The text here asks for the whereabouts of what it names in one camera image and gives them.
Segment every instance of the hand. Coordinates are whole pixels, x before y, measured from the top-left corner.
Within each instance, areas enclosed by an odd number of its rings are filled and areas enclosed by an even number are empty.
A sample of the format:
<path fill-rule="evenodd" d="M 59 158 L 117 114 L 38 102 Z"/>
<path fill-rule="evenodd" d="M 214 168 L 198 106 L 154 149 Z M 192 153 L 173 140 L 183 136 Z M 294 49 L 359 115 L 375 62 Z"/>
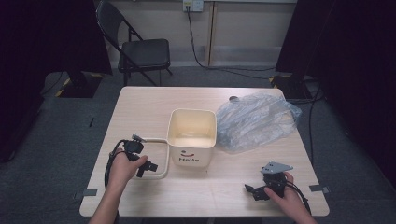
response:
<path fill-rule="evenodd" d="M 284 172 L 286 178 L 290 183 L 293 183 L 294 178 L 288 172 Z M 264 188 L 265 193 L 277 203 L 282 211 L 290 218 L 292 218 L 297 223 L 317 223 L 309 212 L 306 210 L 300 196 L 297 192 L 289 187 L 285 187 L 284 197 L 280 198 L 273 190 L 270 188 Z"/>
<path fill-rule="evenodd" d="M 110 170 L 105 194 L 96 208 L 90 223 L 113 223 L 116 218 L 120 197 L 128 181 L 134 176 L 137 169 L 148 160 L 142 156 L 137 161 L 129 161 L 124 152 L 119 153 L 113 161 Z"/>
<path fill-rule="evenodd" d="M 107 188 L 125 188 L 128 181 L 134 177 L 137 169 L 148 160 L 147 156 L 142 156 L 137 161 L 129 161 L 124 152 L 119 153 L 113 161 L 108 179 Z"/>

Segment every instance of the transparent plastic bag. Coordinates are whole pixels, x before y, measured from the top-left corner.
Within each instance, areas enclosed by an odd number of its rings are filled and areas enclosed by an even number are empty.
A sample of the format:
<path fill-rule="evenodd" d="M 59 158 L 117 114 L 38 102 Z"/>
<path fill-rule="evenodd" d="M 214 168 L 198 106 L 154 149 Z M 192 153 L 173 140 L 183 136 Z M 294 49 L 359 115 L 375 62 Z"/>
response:
<path fill-rule="evenodd" d="M 218 144 L 229 153 L 261 147 L 294 132 L 301 114 L 283 97 L 263 91 L 231 97 L 216 113 Z"/>

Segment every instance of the power cord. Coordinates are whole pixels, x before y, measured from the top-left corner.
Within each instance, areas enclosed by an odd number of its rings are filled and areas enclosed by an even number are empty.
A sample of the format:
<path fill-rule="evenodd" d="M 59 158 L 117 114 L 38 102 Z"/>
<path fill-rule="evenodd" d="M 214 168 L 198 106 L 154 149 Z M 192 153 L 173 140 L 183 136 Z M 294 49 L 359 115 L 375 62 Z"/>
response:
<path fill-rule="evenodd" d="M 297 186 L 295 184 L 293 184 L 289 181 L 287 181 L 286 187 L 294 189 L 300 195 L 301 200 L 303 201 L 303 204 L 304 204 L 306 210 L 309 212 L 310 215 L 312 215 L 311 207 L 309 206 L 308 199 L 305 198 L 305 196 L 303 195 L 301 190 L 299 188 L 297 188 Z"/>
<path fill-rule="evenodd" d="M 199 61 L 198 58 L 196 56 L 196 52 L 195 52 L 195 45 L 194 45 L 194 37 L 193 37 L 193 32 L 192 32 L 192 26 L 191 26 L 191 16 L 190 16 L 190 7 L 186 7 L 187 10 L 187 15 L 189 17 L 189 25 L 190 25 L 190 39 L 191 39 L 191 46 L 192 46 L 192 52 L 194 54 L 194 59 L 195 61 L 204 69 L 207 70 L 218 70 L 218 71 L 223 71 L 223 72 L 228 72 L 228 73 L 232 73 L 238 76 L 242 76 L 242 77 L 249 77 L 249 78 L 256 78 L 256 79 L 269 79 L 268 77 L 252 77 L 252 76 L 248 76 L 245 74 L 241 74 L 241 73 L 237 73 L 234 71 L 230 71 L 228 69 L 231 70 L 240 70 L 240 71 L 252 71 L 252 72 L 265 72 L 265 71 L 269 71 L 269 70 L 273 70 L 275 69 L 274 67 L 271 68 L 266 68 L 266 69 L 247 69 L 247 68 L 237 68 L 237 67 L 208 67 L 208 66 L 204 66 L 202 65 Z"/>
<path fill-rule="evenodd" d="M 318 90 L 317 90 L 317 94 L 315 94 L 314 100 L 312 101 L 312 105 L 311 108 L 309 110 L 309 119 L 308 119 L 308 129 L 309 129 L 309 144 L 311 146 L 311 164 L 312 166 L 314 166 L 314 143 L 312 140 L 312 125 L 311 125 L 311 121 L 312 121 L 312 110 L 314 109 L 314 104 L 317 101 L 318 98 L 318 93 L 319 90 L 321 89 L 321 82 L 319 82 L 318 85 Z"/>
<path fill-rule="evenodd" d="M 117 156 L 118 154 L 120 154 L 121 152 L 122 152 L 122 153 L 125 152 L 125 151 L 118 151 L 118 152 L 117 152 L 117 149 L 119 148 L 119 145 L 120 145 L 121 143 L 126 144 L 127 141 L 126 141 L 126 140 L 121 140 L 121 141 L 119 141 L 119 142 L 116 144 L 116 146 L 114 147 L 113 151 L 109 154 L 109 158 L 108 158 L 107 165 L 106 165 L 106 169 L 105 169 L 105 189 L 107 188 L 108 179 L 109 179 L 109 177 L 110 177 L 110 169 L 111 169 L 111 166 L 113 165 L 114 159 L 116 159 L 116 156 Z M 115 217 L 113 223 L 114 223 L 114 224 L 118 224 L 119 221 L 120 221 L 120 212 L 119 212 L 119 210 L 117 210 L 117 214 L 116 214 L 116 217 Z"/>

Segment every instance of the white wall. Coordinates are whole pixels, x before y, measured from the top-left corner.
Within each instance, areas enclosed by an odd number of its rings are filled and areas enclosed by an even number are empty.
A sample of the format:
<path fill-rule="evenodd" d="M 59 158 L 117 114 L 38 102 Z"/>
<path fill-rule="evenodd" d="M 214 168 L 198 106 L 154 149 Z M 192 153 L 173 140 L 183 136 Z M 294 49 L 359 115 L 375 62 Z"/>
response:
<path fill-rule="evenodd" d="M 169 40 L 172 66 L 197 65 L 181 1 L 112 3 L 143 38 Z M 191 13 L 198 59 L 207 64 L 210 51 L 211 65 L 276 64 L 294 7 L 293 3 L 205 2 L 204 12 Z M 120 41 L 125 40 L 126 35 L 120 35 Z M 117 67 L 118 54 L 110 49 L 109 55 Z"/>

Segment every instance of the finger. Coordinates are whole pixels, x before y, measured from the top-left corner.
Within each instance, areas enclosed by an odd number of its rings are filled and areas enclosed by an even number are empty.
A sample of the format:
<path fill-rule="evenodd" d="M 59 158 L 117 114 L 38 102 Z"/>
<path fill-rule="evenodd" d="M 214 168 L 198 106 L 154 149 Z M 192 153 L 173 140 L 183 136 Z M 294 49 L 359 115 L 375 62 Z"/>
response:
<path fill-rule="evenodd" d="M 283 172 L 290 183 L 294 183 L 294 177 L 289 172 Z"/>
<path fill-rule="evenodd" d="M 270 199 L 272 199 L 274 202 L 276 203 L 280 203 L 280 201 L 282 200 L 273 190 L 271 190 L 270 188 L 266 187 L 264 188 L 265 193 L 268 195 L 268 197 L 270 197 Z"/>
<path fill-rule="evenodd" d="M 128 158 L 126 157 L 126 154 L 123 152 L 123 150 L 119 150 L 119 149 L 117 149 L 116 153 L 114 154 L 116 156 L 114 158 L 114 161 L 128 160 Z"/>
<path fill-rule="evenodd" d="M 142 166 L 148 160 L 148 156 L 144 155 L 140 157 L 137 161 L 134 161 L 134 165 L 137 167 Z"/>

